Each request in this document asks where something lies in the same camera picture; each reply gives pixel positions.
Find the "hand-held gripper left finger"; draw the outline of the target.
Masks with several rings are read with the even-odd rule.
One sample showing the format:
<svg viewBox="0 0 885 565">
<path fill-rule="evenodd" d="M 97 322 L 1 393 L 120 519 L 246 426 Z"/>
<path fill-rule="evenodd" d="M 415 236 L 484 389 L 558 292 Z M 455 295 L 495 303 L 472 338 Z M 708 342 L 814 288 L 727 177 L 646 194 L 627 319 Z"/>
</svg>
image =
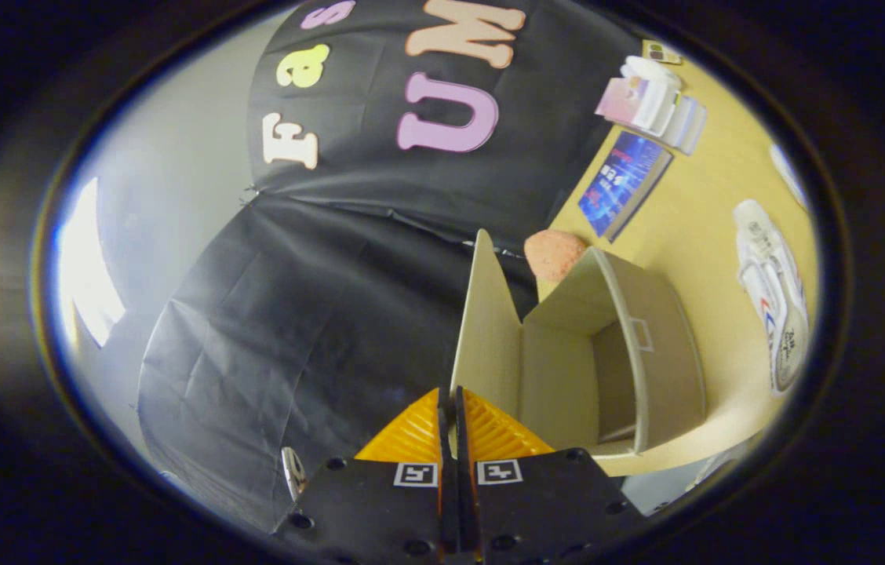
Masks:
<svg viewBox="0 0 885 565">
<path fill-rule="evenodd" d="M 306 471 L 282 448 L 291 505 L 276 540 L 333 564 L 443 564 L 461 550 L 457 473 L 439 390 L 400 411 L 354 457 Z"/>
</svg>

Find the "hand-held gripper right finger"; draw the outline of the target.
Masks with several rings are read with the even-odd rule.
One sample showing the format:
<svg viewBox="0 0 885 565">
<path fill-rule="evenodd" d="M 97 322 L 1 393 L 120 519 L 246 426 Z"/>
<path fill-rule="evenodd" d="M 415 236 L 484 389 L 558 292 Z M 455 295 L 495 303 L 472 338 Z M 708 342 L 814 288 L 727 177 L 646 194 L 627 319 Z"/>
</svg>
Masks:
<svg viewBox="0 0 885 565">
<path fill-rule="evenodd" d="M 647 518 L 581 447 L 554 450 L 464 387 L 453 398 L 453 561 L 583 564 Z"/>
</svg>

